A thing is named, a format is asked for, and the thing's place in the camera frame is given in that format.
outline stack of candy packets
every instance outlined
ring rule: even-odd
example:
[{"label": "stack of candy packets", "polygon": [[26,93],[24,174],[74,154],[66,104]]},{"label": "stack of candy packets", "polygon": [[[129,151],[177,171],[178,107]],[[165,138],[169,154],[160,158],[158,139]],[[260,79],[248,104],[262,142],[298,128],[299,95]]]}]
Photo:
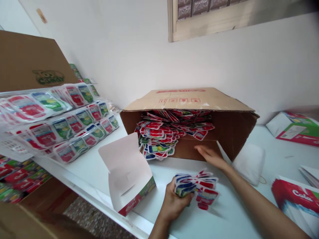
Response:
[{"label": "stack of candy packets", "polygon": [[196,193],[197,206],[200,209],[208,210],[209,206],[218,198],[219,192],[216,191],[218,178],[213,177],[213,173],[206,169],[197,175],[176,174],[174,192],[179,197],[185,197],[189,193]]},{"label": "stack of candy packets", "polygon": [[215,127],[208,110],[153,110],[142,116],[135,132],[147,160],[163,160],[175,152],[180,137],[189,134],[202,141]]}]

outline printed logo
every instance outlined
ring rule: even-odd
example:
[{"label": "printed logo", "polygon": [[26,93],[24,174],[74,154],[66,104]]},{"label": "printed logo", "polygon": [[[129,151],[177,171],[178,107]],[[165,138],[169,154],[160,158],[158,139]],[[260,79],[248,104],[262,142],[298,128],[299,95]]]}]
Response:
[{"label": "printed logo", "polygon": [[157,93],[165,93],[165,92],[190,92],[190,91],[206,91],[206,90],[202,90],[202,89],[186,89],[186,90],[165,90],[165,91],[158,91]]},{"label": "printed logo", "polygon": [[191,98],[192,102],[200,102],[199,98]]},{"label": "printed logo", "polygon": [[64,82],[64,75],[54,70],[33,70],[36,74],[36,80],[40,85],[56,86]]},{"label": "printed logo", "polygon": [[310,197],[308,197],[306,194],[300,194],[296,189],[294,189],[294,190],[292,191],[292,193],[295,194],[296,196],[301,197],[301,198],[304,198],[304,199],[306,199],[306,200],[308,200],[308,201],[313,201],[313,200],[312,200]]}]

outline toy candy logo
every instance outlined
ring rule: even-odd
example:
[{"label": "toy candy logo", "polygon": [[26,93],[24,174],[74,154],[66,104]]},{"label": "toy candy logo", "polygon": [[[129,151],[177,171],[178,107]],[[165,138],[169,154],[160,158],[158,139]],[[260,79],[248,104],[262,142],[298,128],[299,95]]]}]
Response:
[{"label": "toy candy logo", "polygon": [[310,197],[308,197],[306,194],[300,194],[297,190],[293,190],[292,191],[292,193],[293,194],[295,194],[296,196],[298,196],[298,197],[301,197],[301,198],[304,198],[304,199],[306,199],[306,200],[308,200],[308,201],[313,201]]},{"label": "toy candy logo", "polygon": [[40,85],[55,86],[64,82],[64,75],[54,70],[33,70],[36,80]]}]

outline open cardboard box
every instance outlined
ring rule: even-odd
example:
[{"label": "open cardboard box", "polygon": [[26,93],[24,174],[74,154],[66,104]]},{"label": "open cardboard box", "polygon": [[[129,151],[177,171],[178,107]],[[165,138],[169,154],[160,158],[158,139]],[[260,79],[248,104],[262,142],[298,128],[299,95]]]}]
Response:
[{"label": "open cardboard box", "polygon": [[204,144],[221,155],[217,141],[233,161],[259,118],[253,109],[215,88],[152,90],[126,107],[120,116],[127,134],[131,134],[142,120],[143,111],[165,109],[212,111],[212,123],[216,128],[209,131],[203,141],[190,135],[180,138],[173,155],[200,161],[204,158],[194,146]]},{"label": "open cardboard box", "polygon": [[0,92],[79,83],[53,39],[0,31]]},{"label": "open cardboard box", "polygon": [[113,208],[126,216],[156,185],[137,133],[100,147],[99,154],[109,170]]}]

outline human hand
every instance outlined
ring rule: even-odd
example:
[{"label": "human hand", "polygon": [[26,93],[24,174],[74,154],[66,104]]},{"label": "human hand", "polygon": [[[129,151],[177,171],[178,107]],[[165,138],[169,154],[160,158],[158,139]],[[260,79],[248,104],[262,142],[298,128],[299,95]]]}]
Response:
[{"label": "human hand", "polygon": [[229,167],[228,163],[219,156],[214,150],[208,148],[206,145],[196,145],[195,149],[205,158],[205,160],[218,169],[224,170]]},{"label": "human hand", "polygon": [[169,223],[179,217],[183,209],[190,204],[194,197],[193,193],[189,193],[185,197],[180,198],[174,193],[174,189],[175,177],[173,177],[173,180],[166,186],[163,205],[158,216],[160,219]]}]

